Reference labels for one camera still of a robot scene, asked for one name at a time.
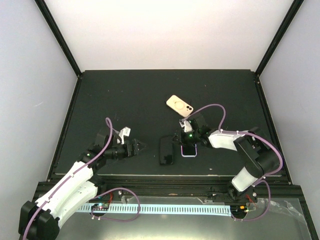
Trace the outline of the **black phone case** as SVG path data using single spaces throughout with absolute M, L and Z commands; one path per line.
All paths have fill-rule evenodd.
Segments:
M 163 136 L 159 144 L 159 164 L 161 166 L 172 165 L 174 162 L 174 146 L 170 135 Z

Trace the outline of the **beige phone case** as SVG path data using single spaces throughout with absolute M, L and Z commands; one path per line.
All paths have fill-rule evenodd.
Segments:
M 166 105 L 184 118 L 188 117 L 194 111 L 194 108 L 190 104 L 176 95 L 172 95 L 166 101 Z

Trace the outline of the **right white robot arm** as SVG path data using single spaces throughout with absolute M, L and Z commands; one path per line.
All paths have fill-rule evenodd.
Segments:
M 227 131 L 211 128 L 201 114 L 190 120 L 179 121 L 181 130 L 171 140 L 181 146 L 181 155 L 197 151 L 197 145 L 211 149 L 235 151 L 240 156 L 243 167 L 228 186 L 225 195 L 232 202 L 240 201 L 246 190 L 262 182 L 265 177 L 275 174 L 283 167 L 279 150 L 263 136 L 258 127 L 244 131 Z

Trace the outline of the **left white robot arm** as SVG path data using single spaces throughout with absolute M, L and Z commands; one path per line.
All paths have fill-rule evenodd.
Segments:
M 20 239 L 55 240 L 66 221 L 83 204 L 103 199 L 108 188 L 98 171 L 108 160 L 131 158 L 146 148 L 136 138 L 126 140 L 129 134 L 128 127 L 120 132 L 102 129 L 58 183 L 36 201 L 27 201 L 20 210 Z

